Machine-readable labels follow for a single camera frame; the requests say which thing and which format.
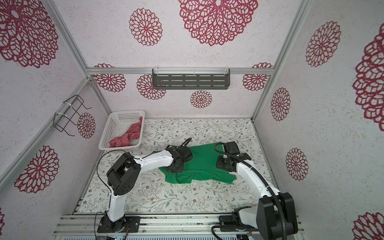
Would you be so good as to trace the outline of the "green tank top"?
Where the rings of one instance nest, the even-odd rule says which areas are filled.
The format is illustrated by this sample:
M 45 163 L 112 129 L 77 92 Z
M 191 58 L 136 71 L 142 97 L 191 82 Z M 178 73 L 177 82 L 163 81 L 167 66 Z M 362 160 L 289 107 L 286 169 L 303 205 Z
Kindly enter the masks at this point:
M 184 164 L 181 173 L 167 172 L 165 167 L 159 170 L 165 175 L 165 181 L 170 184 L 190 184 L 192 181 L 214 180 L 232 184 L 237 177 L 217 168 L 217 159 L 220 156 L 214 150 L 215 144 L 190 147 L 193 158 Z

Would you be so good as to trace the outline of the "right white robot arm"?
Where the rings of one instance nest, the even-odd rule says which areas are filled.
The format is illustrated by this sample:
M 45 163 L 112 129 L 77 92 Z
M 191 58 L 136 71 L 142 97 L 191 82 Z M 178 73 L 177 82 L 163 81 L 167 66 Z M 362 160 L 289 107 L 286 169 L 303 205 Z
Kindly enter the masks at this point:
M 256 209 L 237 208 L 230 217 L 221 216 L 217 227 L 227 232 L 255 230 L 264 240 L 286 240 L 297 234 L 299 226 L 293 197 L 273 187 L 235 142 L 216 143 L 214 150 L 220 154 L 217 168 L 239 175 L 258 197 Z

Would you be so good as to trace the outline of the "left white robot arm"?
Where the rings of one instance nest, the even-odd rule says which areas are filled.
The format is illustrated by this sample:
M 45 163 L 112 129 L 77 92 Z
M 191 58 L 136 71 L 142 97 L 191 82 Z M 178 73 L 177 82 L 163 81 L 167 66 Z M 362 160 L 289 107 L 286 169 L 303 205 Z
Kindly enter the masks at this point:
M 141 174 L 163 167 L 168 172 L 181 173 L 185 163 L 192 158 L 192 151 L 185 145 L 167 146 L 165 150 L 147 156 L 122 154 L 107 172 L 111 191 L 107 210 L 109 220 L 114 223 L 124 217 L 127 194 L 134 188 Z

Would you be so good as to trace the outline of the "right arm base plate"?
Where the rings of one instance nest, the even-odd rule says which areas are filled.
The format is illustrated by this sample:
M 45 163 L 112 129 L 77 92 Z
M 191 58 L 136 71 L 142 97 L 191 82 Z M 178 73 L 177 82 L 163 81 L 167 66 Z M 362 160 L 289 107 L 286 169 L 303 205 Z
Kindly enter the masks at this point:
M 219 216 L 219 226 L 221 232 L 251 232 L 257 229 L 243 224 L 237 215 Z

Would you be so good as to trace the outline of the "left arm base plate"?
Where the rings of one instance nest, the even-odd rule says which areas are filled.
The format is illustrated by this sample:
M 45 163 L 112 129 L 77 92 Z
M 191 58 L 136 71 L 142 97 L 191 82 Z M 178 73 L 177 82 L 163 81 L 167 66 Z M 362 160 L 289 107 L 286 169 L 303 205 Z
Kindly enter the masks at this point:
M 107 214 L 104 214 L 98 225 L 97 233 L 137 233 L 141 217 L 123 216 L 112 222 Z

